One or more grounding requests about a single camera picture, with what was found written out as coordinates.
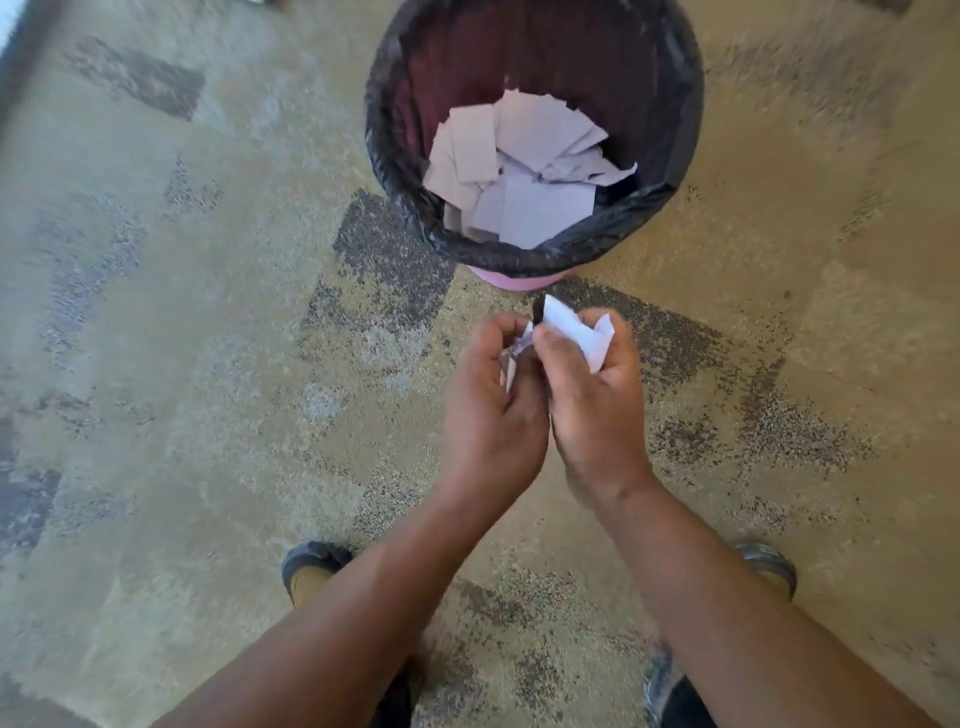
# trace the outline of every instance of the wrist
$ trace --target wrist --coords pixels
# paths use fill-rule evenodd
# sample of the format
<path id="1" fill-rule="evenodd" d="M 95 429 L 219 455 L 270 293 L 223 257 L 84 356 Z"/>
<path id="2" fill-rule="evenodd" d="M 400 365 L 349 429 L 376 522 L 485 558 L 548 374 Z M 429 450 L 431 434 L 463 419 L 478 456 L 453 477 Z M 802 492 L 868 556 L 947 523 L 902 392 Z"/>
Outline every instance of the wrist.
<path id="1" fill-rule="evenodd" d="M 501 506 L 489 488 L 476 487 L 471 481 L 472 476 L 441 473 L 424 504 L 436 511 L 438 518 L 455 524 L 465 534 L 479 534 L 479 539 L 510 506 Z"/>
<path id="2" fill-rule="evenodd" d="M 597 518 L 601 522 L 614 519 L 639 498 L 662 487 L 645 458 L 643 462 L 620 468 L 615 475 L 595 484 L 592 489 Z"/>

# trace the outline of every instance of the left hand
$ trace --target left hand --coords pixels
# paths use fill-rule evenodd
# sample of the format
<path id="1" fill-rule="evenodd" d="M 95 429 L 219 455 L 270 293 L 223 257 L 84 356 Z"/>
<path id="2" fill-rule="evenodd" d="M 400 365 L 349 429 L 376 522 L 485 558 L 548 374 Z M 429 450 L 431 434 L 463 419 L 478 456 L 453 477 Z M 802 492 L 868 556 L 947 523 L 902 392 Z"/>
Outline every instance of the left hand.
<path id="1" fill-rule="evenodd" d="M 440 488 L 503 515 L 540 473 L 550 432 L 546 384 L 529 352 L 517 363 L 510 394 L 500 354 L 528 319 L 499 313 L 481 322 L 460 351 L 446 392 Z"/>

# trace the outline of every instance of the torn paper piece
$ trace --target torn paper piece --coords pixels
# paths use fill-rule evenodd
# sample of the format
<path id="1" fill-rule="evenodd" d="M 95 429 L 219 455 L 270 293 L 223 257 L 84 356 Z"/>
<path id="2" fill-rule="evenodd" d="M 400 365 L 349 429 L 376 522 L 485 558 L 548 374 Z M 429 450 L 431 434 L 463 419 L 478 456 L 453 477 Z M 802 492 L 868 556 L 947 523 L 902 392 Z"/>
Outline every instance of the torn paper piece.
<path id="1" fill-rule="evenodd" d="M 507 91 L 496 146 L 534 172 L 569 149 L 594 126 L 553 97 Z"/>
<path id="2" fill-rule="evenodd" d="M 450 203 L 444 204 L 444 227 L 451 232 L 460 232 L 463 229 L 463 214 Z"/>
<path id="3" fill-rule="evenodd" d="M 507 178 L 500 241 L 533 250 L 593 214 L 592 184 L 546 184 Z"/>
<path id="4" fill-rule="evenodd" d="M 509 395 L 510 390 L 514 388 L 514 379 L 516 379 L 516 359 L 509 354 L 505 354 L 501 363 L 503 371 L 500 372 L 500 383 Z"/>
<path id="5" fill-rule="evenodd" d="M 520 356 L 526 350 L 530 349 L 534 345 L 534 323 L 531 321 L 527 324 L 527 328 L 523 330 L 523 335 L 520 336 L 510 347 L 510 354 L 514 357 Z"/>
<path id="6" fill-rule="evenodd" d="M 574 142 L 573 146 L 567 150 L 564 150 L 565 155 L 579 155 L 581 152 L 585 152 L 590 147 L 595 147 L 601 141 L 610 136 L 603 129 L 598 127 L 596 124 L 593 125 L 593 128 L 585 133 L 580 139 Z"/>
<path id="7" fill-rule="evenodd" d="M 572 308 L 547 294 L 543 302 L 543 322 L 555 327 L 580 347 L 591 374 L 596 374 L 603 368 L 607 350 L 613 340 L 613 321 L 609 313 L 600 319 L 594 328 L 590 328 Z"/>
<path id="8" fill-rule="evenodd" d="M 616 169 L 615 172 L 610 171 L 600 175 L 590 175 L 590 178 L 587 180 L 587 182 L 590 184 L 596 184 L 600 187 L 609 187 L 611 184 L 616 184 L 621 180 L 626 180 L 628 177 L 636 173 L 636 169 L 636 162 L 634 162 L 634 166 L 632 166 L 630 169 Z"/>
<path id="9" fill-rule="evenodd" d="M 516 361 L 519 359 L 522 353 L 524 353 L 533 345 L 534 325 L 533 322 L 530 322 L 527 324 L 527 328 L 523 331 L 523 335 L 520 336 L 520 338 L 518 338 L 509 349 L 503 352 L 503 356 L 500 357 L 500 364 L 503 366 L 500 382 L 506 388 L 508 395 L 514 386 L 514 379 L 516 377 L 517 369 Z"/>
<path id="10" fill-rule="evenodd" d="M 437 127 L 437 135 L 433 137 L 433 146 L 430 148 L 430 161 L 442 161 L 444 158 L 453 159 L 453 134 L 446 123 Z"/>
<path id="11" fill-rule="evenodd" d="M 460 182 L 494 182 L 500 173 L 493 131 L 493 106 L 450 110 L 453 158 Z"/>
<path id="12" fill-rule="evenodd" d="M 537 178 L 537 173 L 533 172 L 515 159 L 510 159 L 507 155 L 501 155 L 500 169 L 506 178 L 520 180 L 523 182 L 532 182 Z"/>
<path id="13" fill-rule="evenodd" d="M 479 185 L 460 182 L 453 159 L 443 155 L 438 155 L 436 161 L 430 162 L 430 168 L 423 177 L 423 186 L 463 211 L 472 210 L 480 199 Z"/>
<path id="14" fill-rule="evenodd" d="M 557 157 L 543 169 L 540 176 L 547 182 L 585 182 L 606 187 L 625 180 L 634 172 L 636 164 L 621 171 L 609 159 L 604 159 L 603 152 L 595 147 L 579 155 Z"/>
<path id="15" fill-rule="evenodd" d="M 466 215 L 464 225 L 480 231 L 500 233 L 503 218 L 503 198 L 506 191 L 506 179 L 501 177 L 485 189 L 476 207 Z"/>

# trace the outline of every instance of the black garbage bag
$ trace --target black garbage bag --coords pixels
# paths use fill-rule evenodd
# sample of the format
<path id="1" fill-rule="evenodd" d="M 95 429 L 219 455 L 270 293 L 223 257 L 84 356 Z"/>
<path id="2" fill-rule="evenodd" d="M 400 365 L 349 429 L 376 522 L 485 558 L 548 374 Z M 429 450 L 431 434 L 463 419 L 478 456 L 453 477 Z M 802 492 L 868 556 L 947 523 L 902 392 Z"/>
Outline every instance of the black garbage bag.
<path id="1" fill-rule="evenodd" d="M 444 228 L 422 185 L 450 109 L 505 88 L 551 93 L 610 133 L 604 154 L 639 171 L 597 192 L 589 218 L 534 250 L 477 243 Z M 674 0 L 406 0 L 367 83 L 373 173 L 407 225 L 440 255 L 513 278 L 595 260 L 677 190 L 703 115 L 703 66 Z"/>

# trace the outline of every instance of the trash bag rim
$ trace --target trash bag rim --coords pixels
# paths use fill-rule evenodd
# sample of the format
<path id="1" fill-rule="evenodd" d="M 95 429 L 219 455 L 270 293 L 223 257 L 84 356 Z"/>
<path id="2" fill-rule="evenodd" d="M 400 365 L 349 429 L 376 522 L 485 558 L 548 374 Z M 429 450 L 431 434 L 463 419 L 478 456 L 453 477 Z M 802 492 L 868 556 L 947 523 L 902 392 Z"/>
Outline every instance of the trash bag rim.
<path id="1" fill-rule="evenodd" d="M 629 6 L 635 0 L 619 0 Z M 477 243 L 443 226 L 436 212 L 436 198 L 422 187 L 425 164 L 418 164 L 396 141 L 393 130 L 393 93 L 403 70 L 400 39 L 423 12 L 451 0 L 406 0 L 387 28 L 367 81 L 366 143 L 373 175 L 400 212 L 407 228 L 437 255 L 454 262 L 500 273 L 515 279 L 537 278 L 568 271 L 596 260 L 645 225 L 679 189 L 696 150 L 704 110 L 704 72 L 700 47 L 692 26 L 676 0 L 657 0 L 657 14 L 667 36 L 675 43 L 671 51 L 684 54 L 690 71 L 690 89 L 683 104 L 665 179 L 641 188 L 615 204 L 561 232 L 533 250 L 508 243 Z M 616 225 L 616 218 L 630 214 L 629 225 Z M 603 218 L 611 221 L 604 224 Z"/>

